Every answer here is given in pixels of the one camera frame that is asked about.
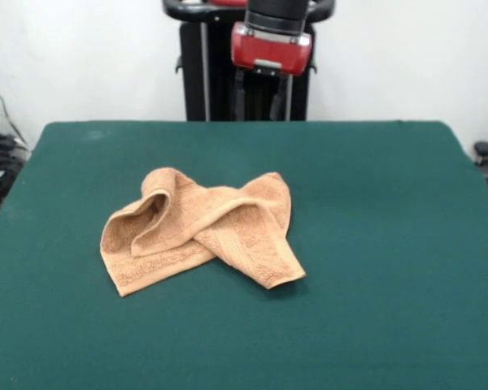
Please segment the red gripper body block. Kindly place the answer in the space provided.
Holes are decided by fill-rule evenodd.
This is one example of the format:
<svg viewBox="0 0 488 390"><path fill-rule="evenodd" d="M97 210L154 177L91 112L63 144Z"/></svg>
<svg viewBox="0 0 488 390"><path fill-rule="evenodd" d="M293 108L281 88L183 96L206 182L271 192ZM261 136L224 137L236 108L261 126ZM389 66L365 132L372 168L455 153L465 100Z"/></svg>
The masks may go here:
<svg viewBox="0 0 488 390"><path fill-rule="evenodd" d="M234 24L231 32L231 59L237 67L268 69L273 75L300 76L312 52L312 36L265 32L244 22Z"/></svg>

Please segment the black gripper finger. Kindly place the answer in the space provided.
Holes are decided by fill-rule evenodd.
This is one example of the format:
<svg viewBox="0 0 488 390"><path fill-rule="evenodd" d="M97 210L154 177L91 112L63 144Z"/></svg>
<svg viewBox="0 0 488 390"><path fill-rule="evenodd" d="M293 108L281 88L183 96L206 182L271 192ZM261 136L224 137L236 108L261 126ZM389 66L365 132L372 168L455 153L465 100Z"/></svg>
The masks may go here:
<svg viewBox="0 0 488 390"><path fill-rule="evenodd" d="M242 69L237 69L235 74L235 102L234 114L236 119L245 118L246 92L244 89L245 73Z"/></svg>
<svg viewBox="0 0 488 390"><path fill-rule="evenodd" d="M270 119L285 119L287 86L288 78L286 76L281 76L278 80L277 92L272 98L269 112Z"/></svg>

